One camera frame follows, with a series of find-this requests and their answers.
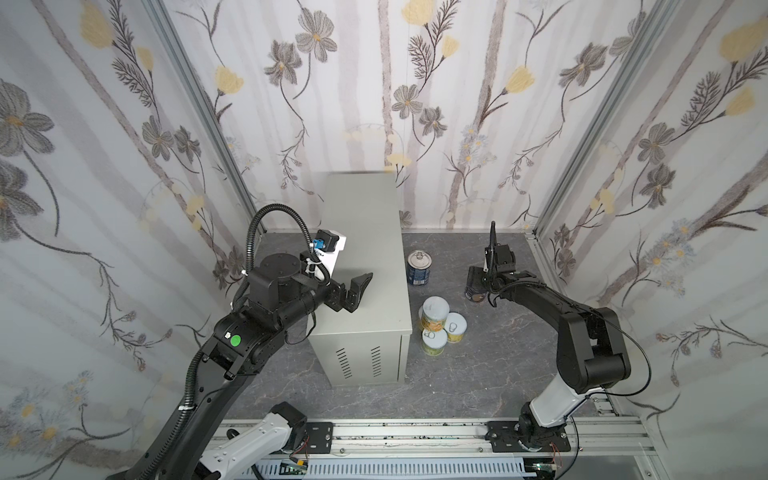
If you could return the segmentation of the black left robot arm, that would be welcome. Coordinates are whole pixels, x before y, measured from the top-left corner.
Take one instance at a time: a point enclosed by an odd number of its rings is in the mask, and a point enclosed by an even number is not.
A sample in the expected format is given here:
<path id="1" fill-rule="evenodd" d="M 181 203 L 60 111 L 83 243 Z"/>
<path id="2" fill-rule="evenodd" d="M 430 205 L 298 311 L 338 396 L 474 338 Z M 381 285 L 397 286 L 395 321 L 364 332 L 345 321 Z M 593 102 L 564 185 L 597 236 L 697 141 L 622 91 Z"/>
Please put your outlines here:
<path id="1" fill-rule="evenodd" d="M 254 262 L 256 233 L 269 213 L 282 212 L 299 226 L 301 255 L 274 254 Z M 373 276 L 349 285 L 331 276 L 342 246 L 338 234 L 319 230 L 312 236 L 291 207 L 273 203 L 256 212 L 246 237 L 245 279 L 230 312 L 193 356 L 176 410 L 144 455 L 119 479 L 235 479 L 264 457 L 306 439 L 307 418 L 287 402 L 274 406 L 256 426 L 224 444 L 208 447 L 234 401 L 288 345 L 288 330 L 303 318 L 314 320 L 321 306 L 354 312 Z"/>

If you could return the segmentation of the green label can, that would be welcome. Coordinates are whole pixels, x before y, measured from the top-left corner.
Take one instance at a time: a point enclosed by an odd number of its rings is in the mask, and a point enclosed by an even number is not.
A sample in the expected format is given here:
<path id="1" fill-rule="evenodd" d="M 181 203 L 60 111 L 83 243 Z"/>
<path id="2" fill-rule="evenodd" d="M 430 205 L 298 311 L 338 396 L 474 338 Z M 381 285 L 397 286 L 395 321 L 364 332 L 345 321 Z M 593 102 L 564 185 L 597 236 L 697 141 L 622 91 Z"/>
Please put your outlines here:
<path id="1" fill-rule="evenodd" d="M 422 349 L 423 351 L 432 357 L 439 356 L 443 353 L 448 343 L 448 336 L 445 330 L 432 331 L 425 329 L 422 331 Z"/>

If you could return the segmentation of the light blue label can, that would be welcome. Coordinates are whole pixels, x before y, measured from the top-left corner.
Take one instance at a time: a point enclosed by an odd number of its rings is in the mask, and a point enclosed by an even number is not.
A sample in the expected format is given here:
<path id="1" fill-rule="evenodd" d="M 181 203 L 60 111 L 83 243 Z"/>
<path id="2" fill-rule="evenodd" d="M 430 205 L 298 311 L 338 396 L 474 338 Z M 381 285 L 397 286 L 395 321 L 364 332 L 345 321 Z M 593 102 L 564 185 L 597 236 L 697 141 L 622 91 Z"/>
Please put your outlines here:
<path id="1" fill-rule="evenodd" d="M 415 250 L 407 257 L 407 280 L 410 285 L 423 286 L 429 281 L 432 257 L 423 250 Z"/>

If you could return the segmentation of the grey metal cabinet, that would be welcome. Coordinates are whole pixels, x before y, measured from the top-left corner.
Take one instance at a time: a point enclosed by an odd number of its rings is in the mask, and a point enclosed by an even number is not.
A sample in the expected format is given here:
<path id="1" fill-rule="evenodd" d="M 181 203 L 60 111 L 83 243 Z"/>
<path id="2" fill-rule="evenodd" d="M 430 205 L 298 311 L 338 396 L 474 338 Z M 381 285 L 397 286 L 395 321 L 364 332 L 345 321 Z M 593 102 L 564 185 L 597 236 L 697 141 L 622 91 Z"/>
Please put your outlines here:
<path id="1" fill-rule="evenodd" d="M 346 238 L 332 277 L 362 298 L 318 309 L 310 345 L 334 387 L 401 383 L 412 319 L 394 176 L 337 173 L 326 187 L 321 226 Z"/>

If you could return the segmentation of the aluminium corner post left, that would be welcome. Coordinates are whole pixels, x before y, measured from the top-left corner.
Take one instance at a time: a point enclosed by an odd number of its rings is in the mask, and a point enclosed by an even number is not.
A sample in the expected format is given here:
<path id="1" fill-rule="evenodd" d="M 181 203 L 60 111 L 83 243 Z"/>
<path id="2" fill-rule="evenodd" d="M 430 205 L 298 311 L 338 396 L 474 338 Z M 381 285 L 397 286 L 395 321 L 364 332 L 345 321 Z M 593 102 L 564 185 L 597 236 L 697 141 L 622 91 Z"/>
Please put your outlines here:
<path id="1" fill-rule="evenodd" d="M 229 242 L 241 241 L 265 197 L 254 190 L 261 156 L 226 122 L 244 93 L 244 76 L 215 54 L 223 1 L 144 1 L 153 32 L 178 84 L 189 120 L 169 127 L 184 178 L 205 200 L 195 213 Z"/>

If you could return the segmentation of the small yellow label can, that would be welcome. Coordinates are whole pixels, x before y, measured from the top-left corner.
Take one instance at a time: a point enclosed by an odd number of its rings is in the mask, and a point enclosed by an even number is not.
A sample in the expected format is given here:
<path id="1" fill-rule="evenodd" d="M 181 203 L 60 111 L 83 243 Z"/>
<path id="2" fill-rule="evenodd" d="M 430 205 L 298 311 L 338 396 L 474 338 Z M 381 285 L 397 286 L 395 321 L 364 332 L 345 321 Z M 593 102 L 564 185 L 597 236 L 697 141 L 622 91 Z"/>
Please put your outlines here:
<path id="1" fill-rule="evenodd" d="M 466 318 L 457 312 L 450 312 L 445 320 L 444 331 L 447 335 L 447 341 L 455 344 L 463 340 L 468 327 Z"/>

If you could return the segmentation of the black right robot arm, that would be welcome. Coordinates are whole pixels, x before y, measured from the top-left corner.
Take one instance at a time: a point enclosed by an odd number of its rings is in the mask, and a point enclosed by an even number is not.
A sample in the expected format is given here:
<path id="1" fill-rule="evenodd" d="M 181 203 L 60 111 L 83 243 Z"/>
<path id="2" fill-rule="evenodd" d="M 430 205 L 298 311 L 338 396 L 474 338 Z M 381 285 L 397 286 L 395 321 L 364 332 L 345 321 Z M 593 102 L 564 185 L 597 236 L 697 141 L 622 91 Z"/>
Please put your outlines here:
<path id="1" fill-rule="evenodd" d="M 572 300 L 532 272 L 519 270 L 514 252 L 497 240 L 495 224 L 490 225 L 483 265 L 469 268 L 467 287 L 471 297 L 482 294 L 492 307 L 506 300 L 526 308 L 557 334 L 557 374 L 518 417 L 515 436 L 522 448 L 538 451 L 553 443 L 589 395 L 631 375 L 617 314 Z"/>

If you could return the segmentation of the peach can white lid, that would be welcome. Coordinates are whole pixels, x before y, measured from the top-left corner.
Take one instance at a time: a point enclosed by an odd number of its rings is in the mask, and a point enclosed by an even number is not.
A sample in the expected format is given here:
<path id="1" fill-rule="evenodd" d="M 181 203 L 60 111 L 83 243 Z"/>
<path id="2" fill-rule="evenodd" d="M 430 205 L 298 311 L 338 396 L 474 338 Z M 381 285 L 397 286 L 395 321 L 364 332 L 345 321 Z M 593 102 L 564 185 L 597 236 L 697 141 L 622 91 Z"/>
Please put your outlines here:
<path id="1" fill-rule="evenodd" d="M 442 297 L 428 297 L 420 308 L 421 328 L 426 331 L 438 332 L 444 329 L 450 313 L 449 303 Z"/>

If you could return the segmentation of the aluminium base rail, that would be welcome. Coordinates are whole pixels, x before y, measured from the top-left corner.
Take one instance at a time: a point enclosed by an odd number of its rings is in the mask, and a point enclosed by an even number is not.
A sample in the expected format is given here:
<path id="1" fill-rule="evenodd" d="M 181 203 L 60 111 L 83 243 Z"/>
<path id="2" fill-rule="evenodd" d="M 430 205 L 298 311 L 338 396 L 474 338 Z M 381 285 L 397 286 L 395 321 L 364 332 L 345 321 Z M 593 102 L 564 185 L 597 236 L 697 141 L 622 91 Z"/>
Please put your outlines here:
<path id="1" fill-rule="evenodd" d="M 513 418 L 316 420 L 298 445 L 279 455 L 307 460 L 356 458 L 449 460 L 534 458 L 565 464 L 586 457 L 642 457 L 656 449 L 641 421 L 631 416 L 576 417 L 541 447 L 525 447 Z"/>

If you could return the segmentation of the aluminium corner post right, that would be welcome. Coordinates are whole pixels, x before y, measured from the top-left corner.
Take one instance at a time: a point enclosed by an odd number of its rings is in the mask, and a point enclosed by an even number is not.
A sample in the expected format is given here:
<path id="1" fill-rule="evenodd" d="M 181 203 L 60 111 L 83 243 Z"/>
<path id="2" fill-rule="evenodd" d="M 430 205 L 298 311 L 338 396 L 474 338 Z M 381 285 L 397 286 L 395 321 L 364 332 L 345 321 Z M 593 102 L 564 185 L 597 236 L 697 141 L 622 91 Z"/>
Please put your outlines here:
<path id="1" fill-rule="evenodd" d="M 578 178 L 590 152 L 602 137 L 621 104 L 628 98 L 632 85 L 638 79 L 644 63 L 651 56 L 656 43 L 664 34 L 680 4 L 680 1 L 656 1 L 646 20 L 641 24 L 625 60 L 618 69 L 616 77 L 610 84 L 610 88 L 599 104 L 599 108 L 588 124 L 583 137 L 574 149 L 564 172 L 555 184 L 555 188 L 539 216 L 536 228 L 532 230 L 532 235 L 536 240 L 541 239 L 553 223 L 557 210 L 564 202 L 568 190 Z"/>

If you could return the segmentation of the aluminium corner post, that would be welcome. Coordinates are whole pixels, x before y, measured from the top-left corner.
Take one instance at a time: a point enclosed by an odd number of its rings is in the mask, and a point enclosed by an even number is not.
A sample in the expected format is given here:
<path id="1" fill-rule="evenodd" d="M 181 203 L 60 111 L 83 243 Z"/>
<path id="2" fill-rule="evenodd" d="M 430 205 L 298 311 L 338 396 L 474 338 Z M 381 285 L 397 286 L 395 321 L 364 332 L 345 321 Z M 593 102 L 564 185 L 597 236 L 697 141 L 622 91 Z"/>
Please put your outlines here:
<path id="1" fill-rule="evenodd" d="M 144 1 L 153 32 L 178 84 L 189 120 L 169 127 L 184 178 L 205 200 L 195 213 L 229 242 L 241 241 L 265 197 L 254 190 L 261 156 L 226 122 L 244 93 L 244 76 L 215 54 L 223 1 Z"/>
<path id="2" fill-rule="evenodd" d="M 638 79 L 644 63 L 651 56 L 656 43 L 664 34 L 680 4 L 680 1 L 656 1 L 646 20 L 641 24 L 625 60 L 618 69 L 616 77 L 610 84 L 610 88 L 599 104 L 599 108 L 588 124 L 583 137 L 574 149 L 564 172 L 555 184 L 555 188 L 539 216 L 536 228 L 532 230 L 532 235 L 536 240 L 541 239 L 553 223 L 557 210 L 564 202 L 568 190 L 578 178 L 590 152 L 602 137 L 621 104 L 628 98 L 632 85 Z"/>

